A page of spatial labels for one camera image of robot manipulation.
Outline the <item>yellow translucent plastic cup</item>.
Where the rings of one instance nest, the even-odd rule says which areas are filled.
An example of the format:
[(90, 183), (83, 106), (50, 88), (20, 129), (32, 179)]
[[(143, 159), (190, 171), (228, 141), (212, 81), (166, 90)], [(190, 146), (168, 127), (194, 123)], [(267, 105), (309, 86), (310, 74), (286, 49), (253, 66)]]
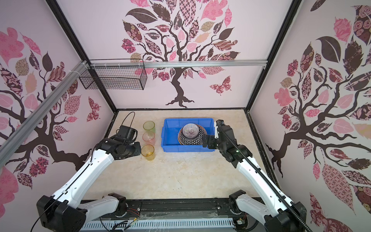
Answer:
[(155, 148), (152, 145), (145, 145), (141, 149), (141, 155), (148, 161), (155, 159)]

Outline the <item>black geometric orange-rimmed plate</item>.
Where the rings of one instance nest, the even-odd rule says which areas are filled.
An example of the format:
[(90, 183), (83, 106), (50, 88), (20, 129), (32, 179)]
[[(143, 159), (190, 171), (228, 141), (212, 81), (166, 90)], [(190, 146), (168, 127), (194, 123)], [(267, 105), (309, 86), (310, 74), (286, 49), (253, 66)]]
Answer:
[(183, 136), (182, 134), (182, 128), (180, 129), (179, 133), (178, 133), (178, 142), (181, 144), (181, 145), (187, 145), (187, 146), (195, 146), (195, 145), (202, 145), (203, 143), (203, 137), (205, 135), (207, 135), (207, 131), (204, 127), (198, 125), (199, 129), (200, 129), (200, 133), (199, 135), (194, 138), (194, 139), (187, 139)]

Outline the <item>pink translucent plastic cup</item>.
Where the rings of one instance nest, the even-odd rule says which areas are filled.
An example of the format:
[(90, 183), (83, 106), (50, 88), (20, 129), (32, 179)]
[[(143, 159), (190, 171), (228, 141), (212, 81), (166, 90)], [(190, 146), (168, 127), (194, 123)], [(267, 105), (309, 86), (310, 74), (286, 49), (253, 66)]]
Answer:
[(142, 136), (143, 141), (146, 145), (155, 145), (156, 135), (152, 131), (146, 131)]

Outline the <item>green translucent plastic cup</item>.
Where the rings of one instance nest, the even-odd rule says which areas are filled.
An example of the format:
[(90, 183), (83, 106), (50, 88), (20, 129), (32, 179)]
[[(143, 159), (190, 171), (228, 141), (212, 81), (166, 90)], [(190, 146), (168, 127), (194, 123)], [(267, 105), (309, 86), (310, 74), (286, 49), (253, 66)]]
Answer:
[(146, 132), (156, 133), (156, 124), (155, 124), (155, 122), (153, 122), (153, 121), (146, 121), (146, 122), (143, 124), (143, 129), (144, 129)]

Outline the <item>purple striped bowl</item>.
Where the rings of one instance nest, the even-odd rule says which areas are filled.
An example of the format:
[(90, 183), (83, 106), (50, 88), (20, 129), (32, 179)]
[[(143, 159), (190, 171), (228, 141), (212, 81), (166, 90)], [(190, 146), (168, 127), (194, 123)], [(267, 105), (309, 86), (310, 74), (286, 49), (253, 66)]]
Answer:
[(200, 133), (200, 129), (197, 124), (189, 123), (182, 128), (182, 134), (187, 139), (194, 139)]

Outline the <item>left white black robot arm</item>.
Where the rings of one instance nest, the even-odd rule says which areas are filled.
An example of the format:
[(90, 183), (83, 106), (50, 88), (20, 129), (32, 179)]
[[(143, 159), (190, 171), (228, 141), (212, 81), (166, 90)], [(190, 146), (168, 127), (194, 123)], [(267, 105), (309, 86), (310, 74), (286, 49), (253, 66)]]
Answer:
[(53, 232), (79, 232), (82, 227), (106, 214), (122, 217), (128, 205), (126, 197), (110, 193), (101, 199), (83, 204), (82, 200), (102, 172), (116, 160), (139, 156), (141, 145), (138, 131), (120, 126), (118, 132), (102, 139), (88, 161), (76, 174), (51, 196), (42, 196), (37, 202), (37, 222)]

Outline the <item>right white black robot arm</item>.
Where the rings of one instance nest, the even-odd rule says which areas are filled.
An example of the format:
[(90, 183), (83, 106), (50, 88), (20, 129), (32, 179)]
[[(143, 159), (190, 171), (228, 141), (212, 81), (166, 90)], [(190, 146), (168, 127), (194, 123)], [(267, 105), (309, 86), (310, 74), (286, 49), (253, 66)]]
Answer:
[(203, 147), (217, 149), (226, 161), (231, 163), (252, 185), (259, 194), (259, 202), (242, 191), (231, 196), (234, 202), (234, 213), (244, 212), (261, 223), (267, 232), (309, 232), (306, 224), (307, 210), (300, 202), (284, 194), (269, 179), (258, 165), (252, 152), (244, 145), (237, 143), (233, 129), (217, 120), (214, 124), (215, 134), (203, 138)]

